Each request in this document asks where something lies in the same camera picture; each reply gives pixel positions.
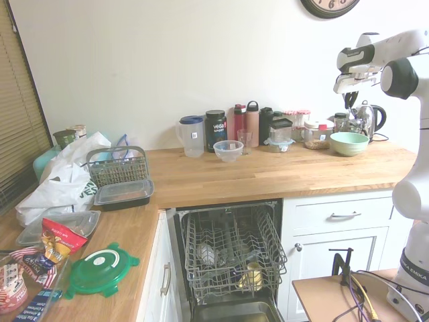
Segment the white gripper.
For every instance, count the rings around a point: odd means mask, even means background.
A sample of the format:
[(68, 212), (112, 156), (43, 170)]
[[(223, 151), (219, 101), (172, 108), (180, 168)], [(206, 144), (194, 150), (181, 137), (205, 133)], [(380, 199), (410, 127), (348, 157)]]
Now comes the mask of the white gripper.
[(357, 100), (358, 92), (376, 85), (381, 77), (381, 72), (355, 72), (340, 74), (335, 81), (333, 91), (343, 94), (345, 108), (352, 108)]

